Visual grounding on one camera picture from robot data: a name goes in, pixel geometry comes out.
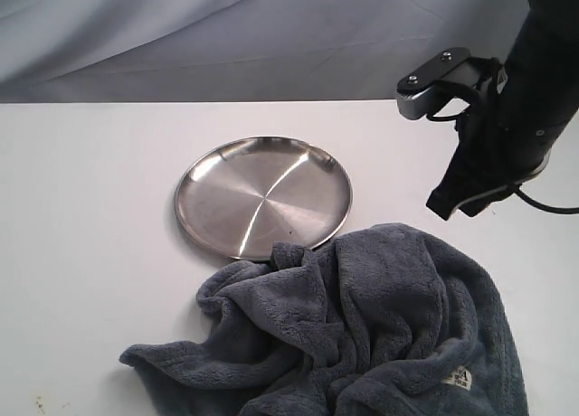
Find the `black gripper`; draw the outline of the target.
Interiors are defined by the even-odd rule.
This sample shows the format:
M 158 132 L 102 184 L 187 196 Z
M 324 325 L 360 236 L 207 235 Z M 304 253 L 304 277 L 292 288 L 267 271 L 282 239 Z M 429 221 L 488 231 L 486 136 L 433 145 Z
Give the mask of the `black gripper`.
M 544 136 L 516 130 L 502 117 L 507 106 L 498 91 L 503 65 L 496 58 L 479 63 L 483 70 L 473 88 L 454 84 L 457 95 L 470 105 L 456 117 L 459 144 L 426 202 L 444 221 L 457 210 L 477 216 L 492 203 L 507 199 L 544 170 L 550 154 Z

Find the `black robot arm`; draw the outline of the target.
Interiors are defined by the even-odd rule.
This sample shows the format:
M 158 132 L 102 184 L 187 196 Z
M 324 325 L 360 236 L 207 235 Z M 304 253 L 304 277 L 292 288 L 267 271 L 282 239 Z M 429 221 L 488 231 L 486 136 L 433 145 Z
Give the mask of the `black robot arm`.
M 485 60 L 488 79 L 478 90 L 434 82 L 470 104 L 457 119 L 459 144 L 426 203 L 444 220 L 457 210 L 474 217 L 512 194 L 547 213 L 578 212 L 540 203 L 521 190 L 543 170 L 578 110 L 578 0 L 528 3 L 506 62 Z

